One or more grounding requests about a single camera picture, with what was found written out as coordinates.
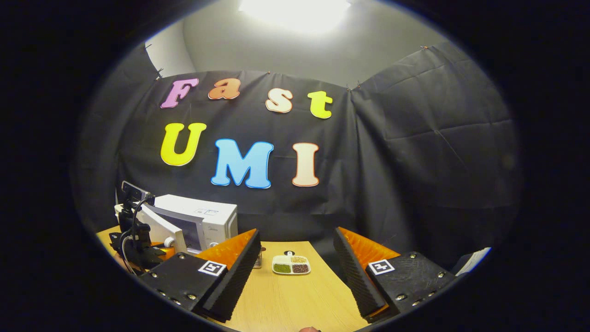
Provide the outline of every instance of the yellow letter u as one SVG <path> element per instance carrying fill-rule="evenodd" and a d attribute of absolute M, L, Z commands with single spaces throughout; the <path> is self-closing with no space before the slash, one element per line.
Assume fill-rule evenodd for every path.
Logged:
<path fill-rule="evenodd" d="M 188 130 L 191 133 L 188 136 L 185 152 L 177 154 L 174 152 L 174 146 L 176 145 L 176 139 L 178 139 L 178 133 L 180 133 L 182 128 L 184 128 L 182 123 L 170 123 L 166 125 L 166 135 L 162 142 L 160 156 L 162 156 L 162 160 L 168 165 L 183 166 L 193 159 L 196 153 L 196 146 L 199 144 L 201 132 L 207 128 L 207 125 L 204 123 L 191 123 L 188 125 Z"/>

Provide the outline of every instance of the black fabric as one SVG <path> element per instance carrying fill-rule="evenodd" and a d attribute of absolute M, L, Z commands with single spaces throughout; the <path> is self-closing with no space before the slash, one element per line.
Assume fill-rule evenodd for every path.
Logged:
<path fill-rule="evenodd" d="M 208 99 L 214 83 L 229 77 L 240 79 L 240 95 Z M 199 84 L 178 106 L 160 108 L 174 81 L 193 78 Z M 275 87 L 293 92 L 289 113 L 266 109 Z M 310 112 L 307 94 L 319 90 L 333 98 L 329 119 Z M 520 165 L 508 110 L 486 75 L 449 43 L 412 54 L 351 91 L 277 73 L 209 71 L 150 79 L 116 109 L 99 156 L 108 171 L 93 178 L 101 192 L 86 210 L 98 229 L 116 223 L 114 188 L 127 180 L 157 196 L 237 204 L 239 232 L 258 228 L 261 240 L 309 240 L 342 277 L 332 245 L 336 226 L 450 269 L 461 255 L 495 246 L 517 211 Z M 207 125 L 195 158 L 182 167 L 160 157 L 172 122 L 185 125 L 177 152 L 185 149 L 190 123 Z M 236 140 L 242 155 L 257 141 L 273 144 L 271 187 L 213 185 L 221 138 Z M 319 146 L 315 187 L 291 183 L 292 146 L 299 142 Z"/>
<path fill-rule="evenodd" d="M 117 225 L 113 206 L 119 139 L 157 77 L 145 47 L 137 46 L 106 77 L 80 119 L 71 183 L 78 213 L 95 232 Z"/>
<path fill-rule="evenodd" d="M 498 245 L 518 210 L 520 152 L 499 91 L 473 60 L 450 43 L 429 47 L 362 83 L 352 103 L 366 236 L 445 269 Z"/>

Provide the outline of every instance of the microwave oven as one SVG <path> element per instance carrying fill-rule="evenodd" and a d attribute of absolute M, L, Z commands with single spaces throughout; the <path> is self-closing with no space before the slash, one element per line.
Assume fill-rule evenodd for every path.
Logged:
<path fill-rule="evenodd" d="M 121 212 L 122 204 L 115 206 Z M 153 242 L 176 243 L 176 250 L 198 254 L 238 234 L 238 206 L 175 195 L 142 205 L 137 219 L 150 225 Z"/>

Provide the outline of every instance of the wooden table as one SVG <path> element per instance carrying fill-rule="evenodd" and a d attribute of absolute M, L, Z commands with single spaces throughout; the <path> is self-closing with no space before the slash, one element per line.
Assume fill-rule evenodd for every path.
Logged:
<path fill-rule="evenodd" d="M 97 235 L 110 249 L 108 233 Z M 299 332 L 313 326 L 324 332 L 350 332 L 367 326 L 350 289 L 334 274 L 308 241 L 266 242 L 261 269 L 253 269 L 235 306 L 231 320 L 218 324 L 243 332 Z M 272 272 L 274 256 L 291 250 L 309 260 L 307 275 L 278 275 Z"/>

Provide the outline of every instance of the letter m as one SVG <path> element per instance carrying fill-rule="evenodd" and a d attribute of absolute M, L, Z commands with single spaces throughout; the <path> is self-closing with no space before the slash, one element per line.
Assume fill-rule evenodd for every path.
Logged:
<path fill-rule="evenodd" d="M 268 156 L 274 146 L 267 142 L 256 142 L 252 145 L 246 157 L 238 149 L 238 144 L 233 139 L 218 139 L 215 146 L 219 149 L 217 159 L 217 170 L 211 178 L 215 185 L 229 185 L 231 180 L 227 177 L 229 169 L 235 185 L 240 185 L 248 170 L 250 176 L 246 180 L 249 188 L 266 189 L 270 188 L 268 180 Z"/>

